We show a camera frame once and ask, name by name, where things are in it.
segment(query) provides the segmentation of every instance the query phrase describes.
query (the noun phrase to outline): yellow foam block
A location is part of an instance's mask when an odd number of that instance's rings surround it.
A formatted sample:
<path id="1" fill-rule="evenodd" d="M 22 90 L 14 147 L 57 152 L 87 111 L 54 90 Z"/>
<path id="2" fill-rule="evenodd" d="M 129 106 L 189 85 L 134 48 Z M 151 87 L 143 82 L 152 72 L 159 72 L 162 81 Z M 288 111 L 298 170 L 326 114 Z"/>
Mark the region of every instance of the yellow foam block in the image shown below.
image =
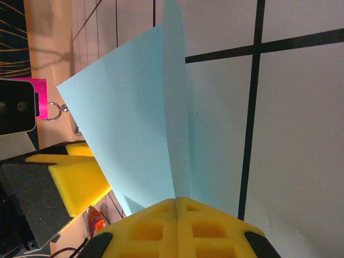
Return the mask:
<path id="1" fill-rule="evenodd" d="M 79 163 L 51 165 L 49 171 L 68 214 L 74 218 L 111 190 L 94 157 Z"/>
<path id="2" fill-rule="evenodd" d="M 82 142 L 79 144 L 69 144 L 66 146 L 66 150 L 68 155 L 93 157 L 93 153 L 86 142 Z"/>
<path id="3" fill-rule="evenodd" d="M 245 238 L 247 231 L 264 236 L 228 214 L 178 198 L 177 207 L 175 199 L 167 199 L 98 234 L 113 235 L 102 258 L 256 258 Z"/>
<path id="4" fill-rule="evenodd" d="M 260 229 L 189 198 L 181 197 L 177 202 L 178 257 L 257 257 L 244 233 L 264 236 Z"/>
<path id="5" fill-rule="evenodd" d="M 37 154 L 28 157 L 26 162 L 38 163 L 56 163 L 56 164 L 69 164 L 84 161 L 91 161 L 93 157 L 87 156 L 69 156 L 69 155 L 56 155 L 56 154 Z"/>
<path id="6" fill-rule="evenodd" d="M 113 238 L 102 258 L 177 257 L 175 199 L 167 199 L 98 232 Z"/>

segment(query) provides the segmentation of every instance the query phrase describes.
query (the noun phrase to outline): black cable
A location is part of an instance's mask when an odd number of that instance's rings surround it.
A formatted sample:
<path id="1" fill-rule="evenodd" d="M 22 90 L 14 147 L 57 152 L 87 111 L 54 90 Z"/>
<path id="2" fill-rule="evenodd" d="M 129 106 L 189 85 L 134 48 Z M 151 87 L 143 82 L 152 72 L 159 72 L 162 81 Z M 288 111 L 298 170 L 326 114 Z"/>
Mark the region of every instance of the black cable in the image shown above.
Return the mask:
<path id="1" fill-rule="evenodd" d="M 88 238 L 85 238 L 85 240 L 82 242 L 82 244 L 71 254 L 69 258 L 73 258 L 80 250 L 86 245 L 88 241 Z"/>
<path id="2" fill-rule="evenodd" d="M 76 248 L 74 248 L 74 247 L 63 248 L 63 249 L 57 251 L 56 253 L 52 254 L 49 258 L 54 258 L 55 256 L 65 252 L 65 251 L 76 251 Z"/>

